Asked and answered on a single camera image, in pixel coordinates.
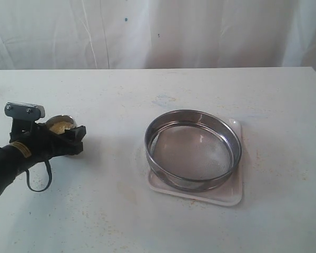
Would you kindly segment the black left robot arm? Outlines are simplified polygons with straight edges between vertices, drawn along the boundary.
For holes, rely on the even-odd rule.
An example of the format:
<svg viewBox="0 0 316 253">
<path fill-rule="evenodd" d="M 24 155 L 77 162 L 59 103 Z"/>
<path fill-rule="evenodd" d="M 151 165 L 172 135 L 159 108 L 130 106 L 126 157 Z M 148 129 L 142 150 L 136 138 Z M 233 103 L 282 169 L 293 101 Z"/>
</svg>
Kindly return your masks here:
<svg viewBox="0 0 316 253">
<path fill-rule="evenodd" d="M 42 192 L 49 188 L 53 175 L 50 159 L 83 152 L 86 127 L 78 126 L 62 134 L 52 132 L 45 123 L 14 119 L 9 144 L 0 147 L 0 195 L 21 173 L 26 173 L 30 190 Z M 29 169 L 45 163 L 48 183 L 44 189 L 32 189 Z"/>
</svg>

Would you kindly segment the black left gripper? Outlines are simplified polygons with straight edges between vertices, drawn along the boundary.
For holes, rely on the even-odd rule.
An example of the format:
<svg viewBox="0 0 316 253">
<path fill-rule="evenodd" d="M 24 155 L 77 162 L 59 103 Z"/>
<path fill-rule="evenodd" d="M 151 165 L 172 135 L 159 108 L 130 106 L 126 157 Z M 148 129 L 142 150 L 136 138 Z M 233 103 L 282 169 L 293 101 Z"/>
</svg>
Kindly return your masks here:
<svg viewBox="0 0 316 253">
<path fill-rule="evenodd" d="M 82 140 L 85 135 L 86 127 L 83 125 L 65 130 L 63 137 L 76 143 L 64 143 L 44 123 L 13 119 L 9 145 L 16 148 L 26 159 L 36 158 L 43 161 L 82 153 Z"/>
</svg>

